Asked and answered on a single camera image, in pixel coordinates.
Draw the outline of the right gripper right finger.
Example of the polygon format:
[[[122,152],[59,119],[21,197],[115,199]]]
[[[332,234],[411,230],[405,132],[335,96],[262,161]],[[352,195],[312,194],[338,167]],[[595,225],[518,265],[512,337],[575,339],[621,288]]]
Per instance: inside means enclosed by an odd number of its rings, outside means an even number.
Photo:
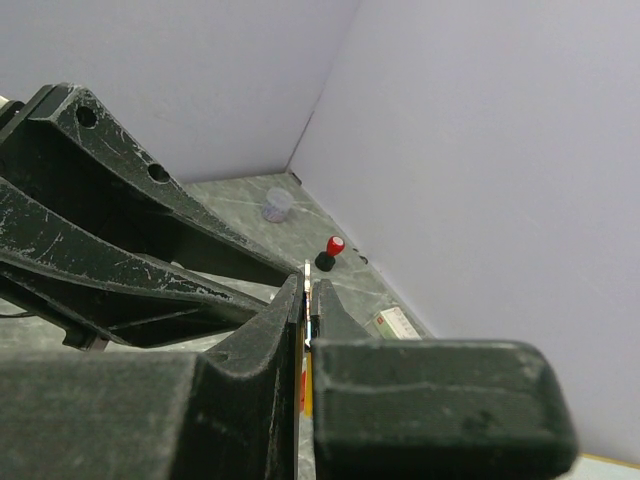
[[[554,479],[579,441],[534,346],[377,339],[331,282],[311,290],[313,440],[320,479]]]

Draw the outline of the yellow capped key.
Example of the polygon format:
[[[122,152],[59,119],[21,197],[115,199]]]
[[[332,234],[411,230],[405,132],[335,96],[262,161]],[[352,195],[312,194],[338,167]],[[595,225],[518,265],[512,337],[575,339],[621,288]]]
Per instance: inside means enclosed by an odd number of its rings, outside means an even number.
[[[313,414],[312,353],[304,352],[301,376],[300,411],[310,418]]]

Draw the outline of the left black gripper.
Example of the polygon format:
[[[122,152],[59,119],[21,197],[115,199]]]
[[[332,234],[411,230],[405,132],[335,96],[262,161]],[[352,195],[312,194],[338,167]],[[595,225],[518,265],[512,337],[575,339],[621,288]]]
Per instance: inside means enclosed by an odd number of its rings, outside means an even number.
[[[272,286],[295,271],[187,192],[85,87],[1,99],[1,177],[1,297],[71,348],[200,339],[267,307],[171,264]]]

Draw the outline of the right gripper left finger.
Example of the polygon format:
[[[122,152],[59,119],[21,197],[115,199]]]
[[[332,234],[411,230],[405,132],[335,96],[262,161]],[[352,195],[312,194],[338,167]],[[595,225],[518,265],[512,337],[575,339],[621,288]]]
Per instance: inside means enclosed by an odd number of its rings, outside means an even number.
[[[303,280],[201,352],[1,355],[5,479],[293,479]]]

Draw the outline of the silver key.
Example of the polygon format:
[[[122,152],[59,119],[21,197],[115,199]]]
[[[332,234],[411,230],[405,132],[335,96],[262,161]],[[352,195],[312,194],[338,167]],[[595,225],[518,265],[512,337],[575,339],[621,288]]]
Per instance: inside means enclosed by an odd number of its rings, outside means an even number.
[[[311,262],[304,262],[304,349],[311,351],[312,340],[317,336],[318,320],[317,307],[314,304],[314,279],[312,277]]]

